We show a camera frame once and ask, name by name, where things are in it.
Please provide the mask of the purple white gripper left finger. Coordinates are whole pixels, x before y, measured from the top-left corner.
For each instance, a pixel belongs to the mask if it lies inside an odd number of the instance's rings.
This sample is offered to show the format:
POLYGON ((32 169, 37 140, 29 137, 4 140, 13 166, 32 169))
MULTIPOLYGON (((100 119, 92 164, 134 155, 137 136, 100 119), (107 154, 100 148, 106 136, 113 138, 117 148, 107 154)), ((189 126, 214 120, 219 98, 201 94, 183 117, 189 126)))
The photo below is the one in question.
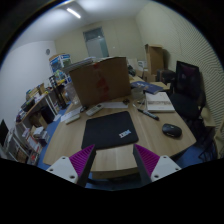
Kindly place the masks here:
POLYGON ((47 172, 85 187, 95 156, 95 146, 90 145, 70 157, 60 157, 47 172))

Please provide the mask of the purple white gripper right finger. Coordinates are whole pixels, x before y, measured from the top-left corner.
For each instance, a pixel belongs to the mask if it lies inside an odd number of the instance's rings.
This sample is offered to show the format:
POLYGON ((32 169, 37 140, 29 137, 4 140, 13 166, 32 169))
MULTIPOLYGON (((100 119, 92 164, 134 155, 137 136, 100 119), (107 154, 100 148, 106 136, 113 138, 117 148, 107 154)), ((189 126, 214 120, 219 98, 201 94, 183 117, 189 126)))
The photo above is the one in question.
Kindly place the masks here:
POLYGON ((133 155, 144 185, 180 170, 180 167, 169 156, 158 156, 138 144, 133 145, 133 155))

